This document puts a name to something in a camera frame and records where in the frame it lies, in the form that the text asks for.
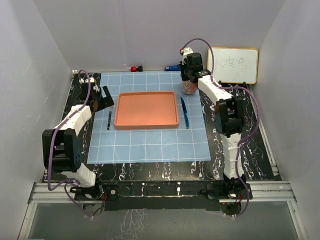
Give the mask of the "silver metal fork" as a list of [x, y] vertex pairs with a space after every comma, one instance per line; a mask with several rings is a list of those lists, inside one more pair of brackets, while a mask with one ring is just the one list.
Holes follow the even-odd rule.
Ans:
[[108, 121], [107, 121], [107, 130], [110, 130], [110, 126], [111, 126], [111, 118], [112, 118], [112, 111], [113, 111], [113, 105], [110, 106], [109, 108], [109, 112], [108, 112]]

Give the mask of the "pink floral mug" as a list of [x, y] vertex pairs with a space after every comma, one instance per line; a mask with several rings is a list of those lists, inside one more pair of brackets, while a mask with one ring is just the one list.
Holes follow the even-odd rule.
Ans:
[[197, 89], [197, 86], [190, 80], [182, 81], [182, 92], [185, 95], [193, 95]]

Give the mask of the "orange plastic tray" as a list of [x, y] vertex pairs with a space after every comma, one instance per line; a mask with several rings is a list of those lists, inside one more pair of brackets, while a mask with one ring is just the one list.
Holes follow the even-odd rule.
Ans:
[[176, 129], [178, 104], [174, 91], [134, 91], [118, 95], [116, 130]]

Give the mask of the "blue patterned knife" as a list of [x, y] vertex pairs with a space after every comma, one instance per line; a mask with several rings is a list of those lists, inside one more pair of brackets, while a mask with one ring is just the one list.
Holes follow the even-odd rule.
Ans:
[[190, 124], [189, 124], [189, 119], [188, 119], [188, 115], [187, 115], [187, 106], [186, 106], [186, 104], [185, 104], [185, 101], [184, 101], [184, 99], [181, 97], [180, 98], [180, 101], [181, 101], [181, 106], [182, 106], [182, 110], [183, 110], [183, 117], [184, 117], [184, 121], [185, 121], [185, 127], [187, 128], [187, 129], [189, 129], [189, 126], [190, 126]]

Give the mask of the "blue checked tablecloth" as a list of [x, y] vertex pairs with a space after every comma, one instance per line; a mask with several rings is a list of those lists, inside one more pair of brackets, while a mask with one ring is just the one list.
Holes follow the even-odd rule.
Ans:
[[[94, 115], [87, 163], [210, 161], [200, 95], [182, 92], [179, 72], [105, 72], [101, 75], [100, 85], [108, 87], [115, 102], [118, 95], [125, 92], [174, 91], [179, 126], [176, 129], [116, 130], [116, 109], [113, 108], [110, 130], [107, 130], [109, 109], [106, 108]], [[185, 125], [181, 97], [186, 104], [189, 129]]]

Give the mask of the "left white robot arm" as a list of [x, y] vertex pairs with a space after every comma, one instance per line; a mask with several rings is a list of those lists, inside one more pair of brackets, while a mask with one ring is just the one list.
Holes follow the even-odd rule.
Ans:
[[103, 195], [99, 177], [83, 163], [84, 155], [78, 138], [80, 131], [95, 112], [112, 107], [114, 100], [107, 86], [82, 82], [79, 104], [73, 105], [66, 117], [53, 129], [42, 133], [43, 163], [48, 173], [66, 176], [70, 192], [93, 200]]

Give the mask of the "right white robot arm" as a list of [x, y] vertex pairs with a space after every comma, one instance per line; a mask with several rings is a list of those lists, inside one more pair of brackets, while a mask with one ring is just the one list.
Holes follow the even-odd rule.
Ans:
[[233, 199], [245, 188], [246, 181], [240, 156], [240, 140], [245, 123], [243, 99], [233, 96], [217, 83], [211, 72], [204, 69], [200, 53], [186, 47], [180, 50], [180, 54], [182, 80], [196, 85], [215, 105], [214, 126], [222, 140], [224, 154], [219, 195]]

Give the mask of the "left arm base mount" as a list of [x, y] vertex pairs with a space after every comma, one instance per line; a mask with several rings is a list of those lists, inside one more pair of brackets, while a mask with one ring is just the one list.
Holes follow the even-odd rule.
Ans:
[[81, 187], [72, 186], [70, 192], [76, 196], [84, 196], [91, 200], [111, 200], [115, 201], [119, 197], [119, 187], [114, 184], [103, 184], [100, 180], [96, 180], [94, 186]]

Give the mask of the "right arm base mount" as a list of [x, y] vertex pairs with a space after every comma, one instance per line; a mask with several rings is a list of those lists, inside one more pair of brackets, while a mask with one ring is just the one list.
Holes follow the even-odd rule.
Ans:
[[236, 200], [239, 196], [242, 196], [243, 200], [253, 198], [250, 185], [247, 185], [249, 193], [243, 185], [232, 188], [222, 182], [213, 182], [206, 184], [199, 190], [198, 194], [205, 196], [209, 200]]

